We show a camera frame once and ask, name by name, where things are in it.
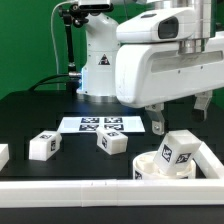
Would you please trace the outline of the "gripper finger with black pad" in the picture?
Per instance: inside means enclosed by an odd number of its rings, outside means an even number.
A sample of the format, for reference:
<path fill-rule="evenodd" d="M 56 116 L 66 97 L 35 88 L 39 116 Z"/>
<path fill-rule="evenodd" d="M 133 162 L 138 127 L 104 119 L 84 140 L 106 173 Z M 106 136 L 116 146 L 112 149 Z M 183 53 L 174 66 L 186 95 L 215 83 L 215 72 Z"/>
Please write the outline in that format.
<path fill-rule="evenodd" d="M 165 119 L 162 111 L 164 104 L 154 104 L 145 107 L 145 110 L 152 121 L 152 132 L 156 135 L 163 135 L 165 132 Z"/>
<path fill-rule="evenodd" d="M 192 118 L 196 122 L 203 122 L 207 119 L 207 110 L 213 97 L 213 91 L 197 93 L 192 110 Z"/>

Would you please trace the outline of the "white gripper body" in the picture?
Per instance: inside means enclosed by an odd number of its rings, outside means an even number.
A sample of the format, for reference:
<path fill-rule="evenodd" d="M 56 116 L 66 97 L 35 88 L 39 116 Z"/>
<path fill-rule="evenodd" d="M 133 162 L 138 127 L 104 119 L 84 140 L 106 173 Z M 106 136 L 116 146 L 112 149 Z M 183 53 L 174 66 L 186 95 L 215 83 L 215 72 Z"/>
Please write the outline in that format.
<path fill-rule="evenodd" d="M 141 108 L 224 87 L 224 32 L 210 6 L 149 10 L 120 24 L 118 100 Z"/>

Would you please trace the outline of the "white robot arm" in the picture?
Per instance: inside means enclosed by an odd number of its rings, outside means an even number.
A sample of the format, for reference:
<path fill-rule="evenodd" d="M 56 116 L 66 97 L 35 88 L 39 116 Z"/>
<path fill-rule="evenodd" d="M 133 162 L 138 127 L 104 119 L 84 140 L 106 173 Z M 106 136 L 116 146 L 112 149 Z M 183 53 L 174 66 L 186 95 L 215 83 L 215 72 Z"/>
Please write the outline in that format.
<path fill-rule="evenodd" d="M 164 133 L 167 101 L 194 95 L 205 120 L 212 92 L 224 87 L 224 32 L 214 29 L 215 0 L 143 0 L 152 10 L 122 23 L 102 13 L 120 0 L 80 0 L 89 13 L 87 62 L 80 92 L 145 108 L 152 131 Z"/>

